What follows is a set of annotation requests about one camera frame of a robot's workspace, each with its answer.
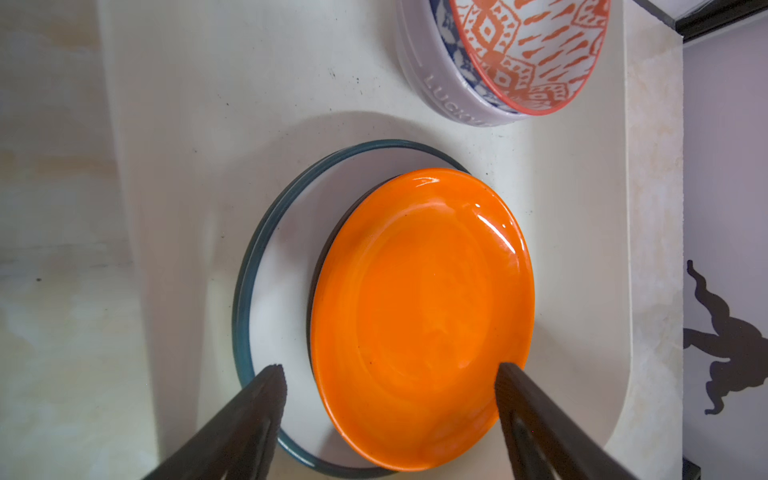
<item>white plate with teal rim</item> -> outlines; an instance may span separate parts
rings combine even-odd
[[[344,213],[382,182],[422,168],[467,170],[448,155],[405,140],[344,148],[307,168],[275,199],[248,245],[235,287],[232,341],[240,383],[268,365],[285,370],[288,396],[278,442],[324,475],[392,472],[365,460],[331,423],[317,392],[306,312],[317,260]]]

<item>plate rim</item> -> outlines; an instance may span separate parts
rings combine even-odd
[[[246,386],[256,376],[253,370],[253,359],[250,355],[251,296],[261,258],[264,255],[266,245],[277,228],[277,224],[294,200],[298,198],[299,194],[326,170],[357,154],[384,148],[408,148],[422,151],[440,158],[456,170],[470,174],[458,161],[434,147],[410,140],[384,139],[367,141],[352,147],[342,148],[310,165],[305,171],[294,178],[280,192],[261,217],[243,255],[240,272],[237,274],[232,309],[232,350],[240,386]],[[280,429],[278,433],[277,442],[289,455],[293,456],[300,463],[324,475],[331,475],[337,478],[378,478],[396,473],[382,467],[357,468],[326,462],[304,450],[283,429]]]

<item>red geometric pattern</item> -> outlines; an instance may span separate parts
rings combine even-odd
[[[513,108],[534,114],[567,103],[584,85],[611,9],[611,0],[452,2],[468,53]]]

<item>orange plate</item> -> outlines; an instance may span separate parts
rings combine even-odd
[[[525,366],[531,260],[517,221],[480,180],[434,168],[373,191],[319,275],[310,342],[339,433],[384,468],[453,460],[496,422],[500,362]]]

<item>dishware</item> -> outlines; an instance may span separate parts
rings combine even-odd
[[[483,100],[457,70],[437,29],[429,0],[398,0],[397,57],[411,89],[443,117],[475,127],[527,118]]]
[[[519,114],[520,112],[513,110],[509,105],[504,103],[502,99],[490,91],[483,83],[480,74],[475,70],[475,66],[472,64],[472,61],[469,60],[469,55],[467,54],[464,44],[458,36],[449,0],[429,0],[429,6],[435,17],[435,23],[437,24],[445,49],[448,50],[448,54],[453,60],[453,64],[462,74],[462,77],[466,80],[467,84],[469,84],[469,86],[476,91],[483,100],[494,107],[503,111]]]
[[[430,167],[466,169],[416,142],[380,140],[331,154],[298,176],[256,228],[235,289],[232,336],[243,386],[254,372],[282,364],[288,396],[280,445],[325,475],[373,478],[391,472],[372,464],[342,439],[328,417],[310,368],[306,315],[319,255],[339,219],[384,180]]]
[[[320,397],[371,462],[443,465],[498,420],[499,363],[525,366],[525,239],[495,192],[445,168],[400,175],[350,210],[320,256],[311,306]]]
[[[445,1],[455,22],[442,26],[461,40],[485,86],[530,115],[560,110],[584,87],[611,9],[611,0]]]

